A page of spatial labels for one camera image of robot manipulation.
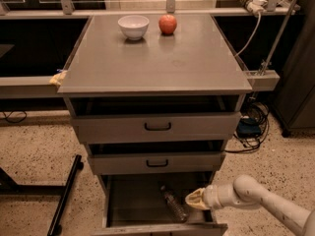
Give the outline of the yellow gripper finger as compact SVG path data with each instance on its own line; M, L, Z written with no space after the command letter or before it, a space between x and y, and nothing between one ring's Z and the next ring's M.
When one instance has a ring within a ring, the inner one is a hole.
M203 196L205 189L204 188L199 188L197 190L195 190L194 192L190 193L187 196L187 199L197 199L197 198L201 198Z
M185 202L188 206L193 207L195 209L207 210L210 208L209 205L204 201L202 197L187 196L185 198Z

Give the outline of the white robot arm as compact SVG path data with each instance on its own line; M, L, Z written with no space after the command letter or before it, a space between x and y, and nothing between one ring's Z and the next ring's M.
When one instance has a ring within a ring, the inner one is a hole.
M200 210L260 206L295 236L315 236L315 210L307 210L270 192L249 175L240 175L232 183L199 188L185 202Z

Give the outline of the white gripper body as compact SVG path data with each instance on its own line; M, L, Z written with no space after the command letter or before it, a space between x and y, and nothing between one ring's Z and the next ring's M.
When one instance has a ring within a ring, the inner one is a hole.
M209 209L221 209L226 206L226 185L209 185L203 193L203 201Z

